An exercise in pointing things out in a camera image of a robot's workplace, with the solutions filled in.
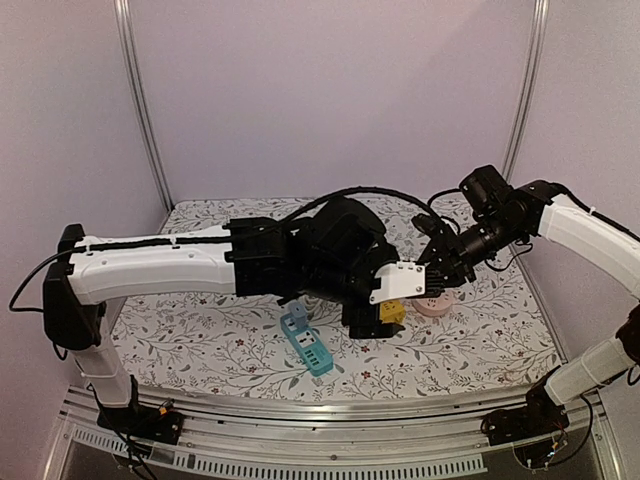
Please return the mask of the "blue USB charger plug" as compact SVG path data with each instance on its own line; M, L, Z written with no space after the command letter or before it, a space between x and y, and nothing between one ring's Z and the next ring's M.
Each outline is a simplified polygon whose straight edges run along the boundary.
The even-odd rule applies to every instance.
M300 302L292 302L289 306L291 321L297 329L306 328L308 325L308 312Z

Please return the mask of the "teal power strip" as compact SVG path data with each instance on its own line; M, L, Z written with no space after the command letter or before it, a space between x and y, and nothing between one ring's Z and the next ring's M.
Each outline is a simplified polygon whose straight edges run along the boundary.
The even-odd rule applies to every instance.
M333 370L333 356L309 326L305 314L301 317L285 314L280 319L280 326L312 376L319 377Z

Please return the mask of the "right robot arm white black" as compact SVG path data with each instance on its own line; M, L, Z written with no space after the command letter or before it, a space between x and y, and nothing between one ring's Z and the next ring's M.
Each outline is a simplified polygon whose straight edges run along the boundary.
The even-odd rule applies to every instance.
M429 242L419 261L426 265L426 288L436 296L476 278L475 268L518 242L540 239L575 255L632 298L639 296L639 237L581 201L567 186L534 180L510 185L498 170L482 166L457 188L474 220L456 231L436 213L412 223ZM609 338L548 374L538 388L542 397L523 407L517 427L537 436L552 424L555 406L606 386L639 363L639 310L633 308Z

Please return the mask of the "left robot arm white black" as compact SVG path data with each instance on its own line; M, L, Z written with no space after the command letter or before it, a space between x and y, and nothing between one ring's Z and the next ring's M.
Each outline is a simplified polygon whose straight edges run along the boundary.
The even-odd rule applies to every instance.
M334 192L281 219L250 216L181 234L127 239L88 236L68 226L55 255L44 260L39 313L47 337L66 349L100 405L128 434L148 426L138 383L101 328L117 298L183 294L233 298L274 296L291 306L303 296L338 304L356 340L387 339L400 326L381 317L383 274L398 262L382 220L354 189ZM277 398L305 375L323 374L314 330L280 317L260 330L233 313L217 332L198 316L193 326L165 321L148 344L155 373L173 375L187 361L192 380L212 394Z

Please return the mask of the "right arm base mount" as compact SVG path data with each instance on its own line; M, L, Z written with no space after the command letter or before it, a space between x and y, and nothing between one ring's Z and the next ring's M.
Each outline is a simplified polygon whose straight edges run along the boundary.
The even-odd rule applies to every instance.
M564 430L569 419L563 405L556 405L545 390L550 373L526 393L518 408L497 409L482 418L480 431L491 446L517 442Z

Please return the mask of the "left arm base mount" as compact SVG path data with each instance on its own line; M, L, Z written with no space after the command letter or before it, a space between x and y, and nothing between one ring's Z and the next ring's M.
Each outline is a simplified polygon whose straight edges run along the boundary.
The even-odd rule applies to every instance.
M138 382L133 375L130 380L131 398L125 407L106 407L94 394L99 408L97 424L123 438L136 437L177 445L185 416L174 409L172 399L156 407L142 405L139 402Z

